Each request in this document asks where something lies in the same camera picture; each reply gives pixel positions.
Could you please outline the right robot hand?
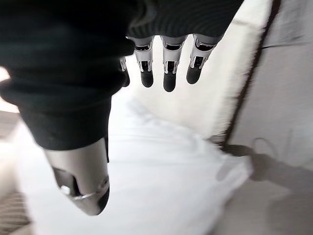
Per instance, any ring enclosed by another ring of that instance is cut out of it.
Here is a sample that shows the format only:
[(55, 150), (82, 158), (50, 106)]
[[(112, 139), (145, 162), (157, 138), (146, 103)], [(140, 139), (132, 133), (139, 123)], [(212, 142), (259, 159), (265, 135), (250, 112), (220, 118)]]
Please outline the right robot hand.
[(153, 84), (152, 46), (163, 43), (163, 87), (171, 92), (183, 43), (194, 43), (187, 81), (198, 81), (240, 0), (3, 0), (1, 98), (17, 106), (63, 193), (84, 213), (109, 198), (108, 122), (112, 96), (129, 84), (135, 54)]

